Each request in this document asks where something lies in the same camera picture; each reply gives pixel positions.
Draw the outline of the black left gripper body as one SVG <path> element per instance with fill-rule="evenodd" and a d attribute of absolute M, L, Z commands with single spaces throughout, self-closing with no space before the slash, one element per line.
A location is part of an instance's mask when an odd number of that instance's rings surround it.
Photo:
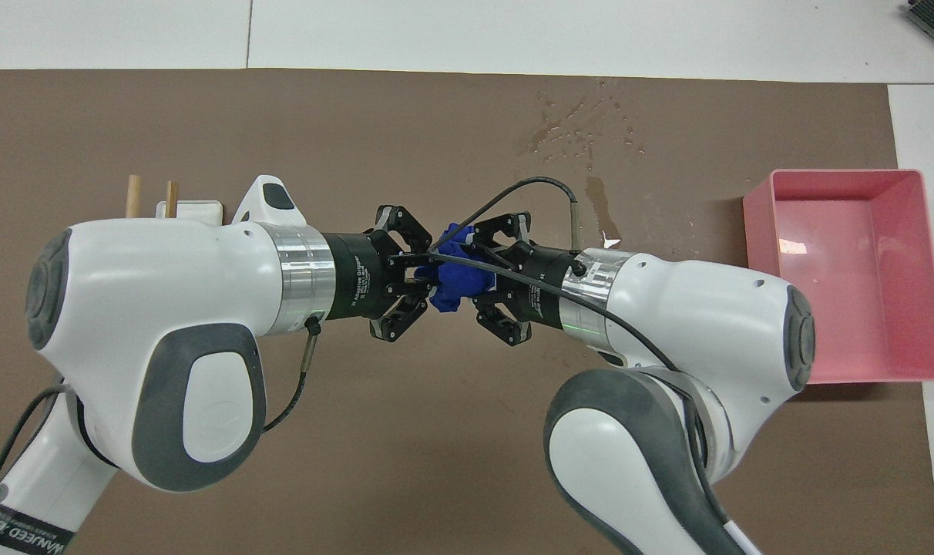
<path fill-rule="evenodd" d="M 328 320 L 364 317 L 378 319 L 394 305 L 387 294 L 398 274 L 388 258 L 402 249 L 385 230 L 361 234 L 327 233 L 324 236 L 334 262 L 334 298 Z"/>

